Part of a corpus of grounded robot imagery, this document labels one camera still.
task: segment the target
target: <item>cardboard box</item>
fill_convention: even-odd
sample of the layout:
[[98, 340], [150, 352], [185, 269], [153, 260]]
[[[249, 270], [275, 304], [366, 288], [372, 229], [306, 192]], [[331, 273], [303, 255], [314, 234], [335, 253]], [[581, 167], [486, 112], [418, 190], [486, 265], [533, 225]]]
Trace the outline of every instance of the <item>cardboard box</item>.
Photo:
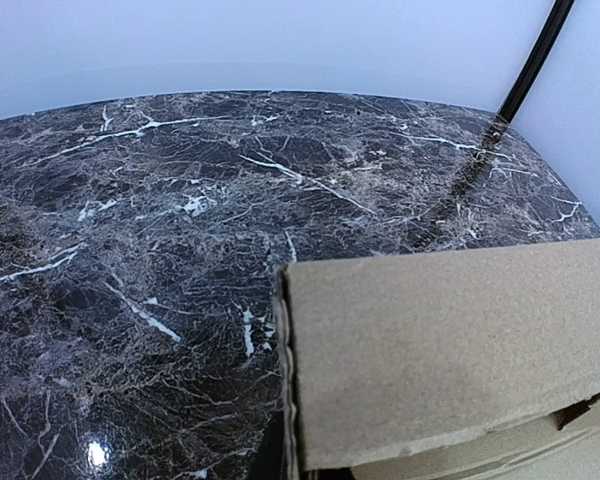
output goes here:
[[290, 480], [484, 478], [600, 430], [600, 239], [279, 280]]

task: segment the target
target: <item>white backdrop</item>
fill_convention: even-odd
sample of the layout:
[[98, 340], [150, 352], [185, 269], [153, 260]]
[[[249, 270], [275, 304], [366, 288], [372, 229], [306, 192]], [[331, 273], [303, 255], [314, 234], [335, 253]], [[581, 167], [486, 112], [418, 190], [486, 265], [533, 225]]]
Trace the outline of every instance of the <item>white backdrop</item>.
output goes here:
[[575, 2], [514, 126], [600, 225], [600, 0]]
[[552, 0], [0, 1], [0, 119], [221, 89], [497, 110]]

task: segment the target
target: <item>torn cardboard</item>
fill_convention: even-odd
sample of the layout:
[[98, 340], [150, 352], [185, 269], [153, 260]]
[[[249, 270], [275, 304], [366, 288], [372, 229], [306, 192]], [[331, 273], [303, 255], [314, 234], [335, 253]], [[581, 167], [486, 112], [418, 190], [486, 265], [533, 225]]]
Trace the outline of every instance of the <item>torn cardboard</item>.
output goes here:
[[280, 280], [289, 478], [470, 442], [600, 393], [600, 239], [298, 263]]

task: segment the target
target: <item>dark marble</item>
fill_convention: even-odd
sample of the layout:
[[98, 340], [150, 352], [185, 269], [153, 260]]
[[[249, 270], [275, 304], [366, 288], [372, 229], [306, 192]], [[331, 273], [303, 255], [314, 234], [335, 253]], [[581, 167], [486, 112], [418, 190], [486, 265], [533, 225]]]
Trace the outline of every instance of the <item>dark marble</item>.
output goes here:
[[213, 93], [2, 121], [0, 479], [244, 478], [281, 407], [280, 265], [596, 236], [465, 108]]

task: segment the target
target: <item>black rod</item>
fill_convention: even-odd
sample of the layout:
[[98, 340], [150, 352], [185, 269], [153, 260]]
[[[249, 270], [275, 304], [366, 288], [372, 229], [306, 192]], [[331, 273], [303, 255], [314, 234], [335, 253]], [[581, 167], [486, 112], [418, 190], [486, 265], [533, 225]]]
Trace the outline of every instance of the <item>black rod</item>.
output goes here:
[[540, 32], [540, 36], [536, 40], [536, 44], [533, 46], [533, 50], [531, 50], [527, 62], [524, 64], [516, 83], [513, 85], [507, 99], [504, 101], [498, 112], [498, 114], [508, 123], [511, 123], [513, 117], [518, 112], [520, 105], [522, 105], [524, 98], [527, 96], [527, 93], [529, 93], [544, 61], [549, 56], [551, 47], [553, 47], [556, 38], [558, 38], [558, 34], [569, 15], [569, 11], [573, 6], [574, 1], [575, 0], [556, 0], [553, 4], [551, 13], [549, 13], [549, 17], [547, 18], [544, 27], [542, 27], [542, 32]]

